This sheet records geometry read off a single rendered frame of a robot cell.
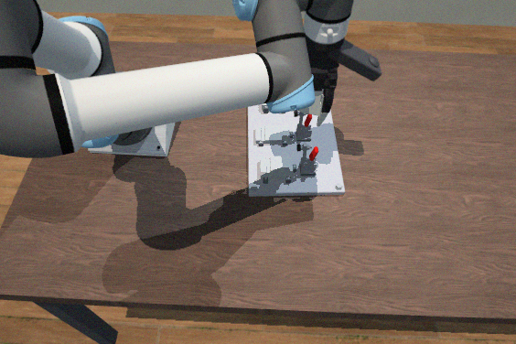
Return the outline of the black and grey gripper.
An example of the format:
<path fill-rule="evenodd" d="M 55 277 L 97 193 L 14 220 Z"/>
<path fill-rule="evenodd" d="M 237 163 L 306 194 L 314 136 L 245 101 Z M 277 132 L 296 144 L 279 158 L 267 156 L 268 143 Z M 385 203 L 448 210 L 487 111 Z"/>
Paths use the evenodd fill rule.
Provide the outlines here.
<path fill-rule="evenodd" d="M 340 48 L 343 43 L 344 38 L 333 44 L 320 44 L 306 37 L 311 72 L 314 75 L 315 102 L 310 107 L 300 109 L 299 111 L 301 113 L 317 115 L 317 126 L 324 122 L 330 112 L 334 90 L 337 86 L 337 68 L 339 64 L 335 60 L 330 59 L 328 53 Z"/>

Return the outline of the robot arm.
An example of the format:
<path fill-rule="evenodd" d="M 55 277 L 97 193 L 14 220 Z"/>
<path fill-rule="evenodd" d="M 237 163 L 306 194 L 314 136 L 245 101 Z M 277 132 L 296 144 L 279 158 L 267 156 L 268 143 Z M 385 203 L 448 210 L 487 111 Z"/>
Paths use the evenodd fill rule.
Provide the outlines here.
<path fill-rule="evenodd" d="M 115 73 L 99 20 L 0 0 L 0 155 L 133 145 L 155 126 L 263 103 L 270 113 L 310 107 L 305 33 L 320 44 L 342 40 L 353 1 L 232 0 L 236 16 L 252 21 L 258 53 Z"/>

